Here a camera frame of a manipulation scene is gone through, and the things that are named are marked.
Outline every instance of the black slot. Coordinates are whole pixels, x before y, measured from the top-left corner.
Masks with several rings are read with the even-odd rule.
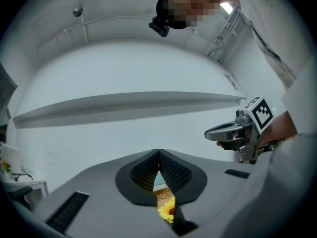
[[[46,223],[56,231],[64,233],[88,197],[87,194],[75,192]]]
[[[239,170],[234,170],[234,169],[228,169],[225,171],[226,174],[228,175],[232,175],[232,176],[235,176],[235,177],[240,177],[240,178],[243,178],[243,179],[248,179],[250,173],[247,173],[247,172],[243,172],[243,171],[239,171]]]

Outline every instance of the black camera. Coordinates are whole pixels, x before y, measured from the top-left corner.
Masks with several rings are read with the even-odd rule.
[[[158,0],[157,16],[150,21],[149,27],[162,37],[166,37],[170,28],[184,29],[188,26],[190,26],[190,22],[187,22],[186,20],[175,20],[175,9],[169,7],[167,0]]]

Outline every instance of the yellow sunflower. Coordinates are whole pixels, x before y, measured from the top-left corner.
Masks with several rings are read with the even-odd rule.
[[[159,215],[167,222],[173,223],[175,215],[175,197],[168,201],[161,208],[158,209]]]

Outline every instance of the person's hand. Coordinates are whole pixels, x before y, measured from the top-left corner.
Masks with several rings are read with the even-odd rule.
[[[295,136],[297,134],[297,130],[294,126],[294,123],[286,111],[280,116],[276,117],[274,121],[263,131],[260,137],[260,141],[257,145],[257,148],[263,147],[266,143],[280,140],[283,138],[289,138]],[[238,132],[233,133],[234,137],[238,136]],[[251,129],[246,129],[246,138],[250,139],[251,137]]]

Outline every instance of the ceiling light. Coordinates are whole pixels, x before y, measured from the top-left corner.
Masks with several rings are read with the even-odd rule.
[[[231,12],[232,12],[233,9],[232,9],[232,7],[231,7],[231,5],[230,5],[229,3],[223,2],[223,3],[220,4],[220,6],[221,6],[222,8],[224,8],[225,11],[228,12],[228,14],[231,14]]]

